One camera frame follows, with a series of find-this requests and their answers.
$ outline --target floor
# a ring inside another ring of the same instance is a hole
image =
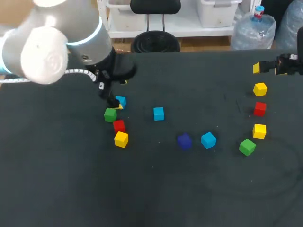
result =
[[[113,39],[113,46],[118,52],[130,52],[133,39]],[[179,38],[181,52],[218,51],[230,49],[229,36]]]

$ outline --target white plastic bin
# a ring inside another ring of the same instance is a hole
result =
[[[197,0],[202,27],[229,27],[242,0]]]
[[[111,26],[113,24],[117,31],[146,31],[146,15],[133,13],[129,4],[121,5],[121,2],[130,1],[116,0],[116,4],[110,4],[107,0],[112,19]]]

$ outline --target yellow cube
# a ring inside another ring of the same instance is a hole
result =
[[[125,148],[128,143],[128,134],[119,131],[115,136],[115,145],[121,148]]]
[[[265,83],[255,84],[254,93],[256,96],[264,96],[266,95],[267,87]]]
[[[260,73],[260,62],[252,66],[252,73]]]
[[[257,139],[264,139],[266,135],[266,125],[255,124],[252,130],[252,137]]]

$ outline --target blue cube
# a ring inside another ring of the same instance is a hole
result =
[[[210,132],[201,137],[201,143],[206,149],[212,148],[214,145],[216,145],[216,142],[216,137]]]
[[[122,96],[116,96],[116,99],[119,100],[121,106],[122,106],[123,108],[125,108],[125,106],[126,106],[126,98],[125,98],[125,97],[122,97]]]
[[[188,150],[193,146],[192,139],[186,133],[184,133],[182,136],[178,136],[177,141],[183,150]]]
[[[153,109],[153,119],[155,121],[164,121],[164,109],[163,109],[163,107],[155,107]]]

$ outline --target chair seat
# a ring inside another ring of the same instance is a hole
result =
[[[148,31],[138,35],[132,45],[133,53],[180,52],[180,44],[176,37],[163,31]]]
[[[136,14],[176,14],[181,9],[180,0],[131,0]]]

